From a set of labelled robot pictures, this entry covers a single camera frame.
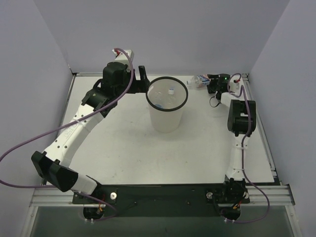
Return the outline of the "aluminium rail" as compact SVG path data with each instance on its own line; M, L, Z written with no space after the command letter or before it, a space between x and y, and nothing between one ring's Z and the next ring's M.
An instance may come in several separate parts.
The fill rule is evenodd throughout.
M162 73L162 74L153 74L153 73L149 73L146 72L147 76L155 76L155 77L160 77L160 76L191 76L191 74L167 74L167 73ZM249 76L248 73L242 73L241 74L243 78L247 78ZM85 72L81 72L81 73L76 73L77 77L99 77L101 78L103 76L102 72L98 72L98 73L85 73Z
M246 154L246 174L253 183L259 186L279 186L277 169L258 110L256 119L256 131L248 142L250 148Z
M294 205L294 198L289 186L260 186L259 187L269 198L271 206ZM247 186L250 205L265 205L266 198L253 186ZM32 196L30 207L97 207L97 204L75 204L73 202L74 193L67 191L65 193L53 189L36 189Z

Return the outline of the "clear crushed plastic bottle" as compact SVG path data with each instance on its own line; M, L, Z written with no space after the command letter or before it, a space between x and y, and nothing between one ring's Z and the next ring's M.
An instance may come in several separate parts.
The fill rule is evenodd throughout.
M166 102L168 105L173 105L177 101L175 97L175 88L171 87L168 89L167 97L166 97Z

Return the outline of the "aluminium right side rail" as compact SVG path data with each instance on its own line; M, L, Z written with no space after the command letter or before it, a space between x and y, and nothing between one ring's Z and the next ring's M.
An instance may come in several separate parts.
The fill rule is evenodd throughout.
M248 142L250 148L246 154L246 174L253 183L259 186L279 186L277 169L258 110L256 119L256 131Z

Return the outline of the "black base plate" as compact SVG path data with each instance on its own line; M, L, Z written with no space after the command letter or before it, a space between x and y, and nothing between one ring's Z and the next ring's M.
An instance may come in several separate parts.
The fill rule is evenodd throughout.
M101 185L93 198L74 193L73 203L84 206L87 219L109 217L239 216L250 202L244 183Z

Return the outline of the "white blue label plastic bottle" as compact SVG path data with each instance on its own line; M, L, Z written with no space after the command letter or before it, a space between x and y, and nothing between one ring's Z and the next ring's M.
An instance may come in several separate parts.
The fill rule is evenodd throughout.
M196 75L190 80L186 81L186 85L189 88L201 89L210 84L210 79L207 75Z

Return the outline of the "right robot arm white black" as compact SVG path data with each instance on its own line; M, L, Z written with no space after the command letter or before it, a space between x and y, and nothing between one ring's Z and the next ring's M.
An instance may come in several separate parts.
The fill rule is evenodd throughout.
M207 75L210 80L207 90L229 109L227 128L232 133L230 164L225 176L225 196L247 197L245 178L245 151L252 133L256 129L256 102L247 99L247 93L239 73Z

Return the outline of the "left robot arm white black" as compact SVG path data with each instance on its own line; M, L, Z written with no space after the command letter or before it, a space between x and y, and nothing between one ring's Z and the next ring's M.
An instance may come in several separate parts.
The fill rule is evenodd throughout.
M146 93L149 88L144 66L139 66L140 79L137 80L128 66L110 62L103 69L103 76L87 91L71 126L65 128L56 140L43 152L36 151L31 157L38 175L57 187L60 191L83 193L88 202L96 203L101 198L100 183L91 177L78 174L69 168L72 159L83 141L118 103L124 92Z

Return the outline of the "aluminium back rail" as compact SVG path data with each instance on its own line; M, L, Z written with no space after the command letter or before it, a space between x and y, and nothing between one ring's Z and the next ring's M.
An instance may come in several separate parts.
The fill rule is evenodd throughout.
M162 74L153 74L153 73L149 73L146 72L147 76L155 76L155 77L160 77L160 76L191 76L191 74L167 74L167 73L162 73ZM249 76L248 73L242 73L241 74L243 78L247 78ZM76 73L77 77L99 77L101 78L103 76L102 72L98 72L98 73L85 73L85 72L81 72L81 73Z

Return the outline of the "white bin with black rim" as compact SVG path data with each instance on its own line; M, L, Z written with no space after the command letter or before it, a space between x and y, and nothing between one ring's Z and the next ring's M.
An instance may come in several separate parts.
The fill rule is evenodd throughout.
M175 88L176 103L168 105L166 97L168 89ZM163 94L163 109L153 104L155 92ZM150 82L149 89L146 92L146 100L148 102L150 119L154 129L161 133L170 133L175 131L182 118L184 106L188 100L189 92L186 85L177 78L163 76L158 77Z

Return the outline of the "aluminium front rail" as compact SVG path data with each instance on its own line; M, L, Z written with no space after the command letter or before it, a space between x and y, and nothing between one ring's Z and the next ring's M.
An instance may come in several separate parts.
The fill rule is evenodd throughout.
M289 186L260 186L259 187L269 198L271 206L294 205L294 198ZM247 186L250 205L265 205L266 198L253 186ZM32 196L30 207L97 207L97 204L75 204L73 202L74 193L67 191L65 193L53 189L36 189Z

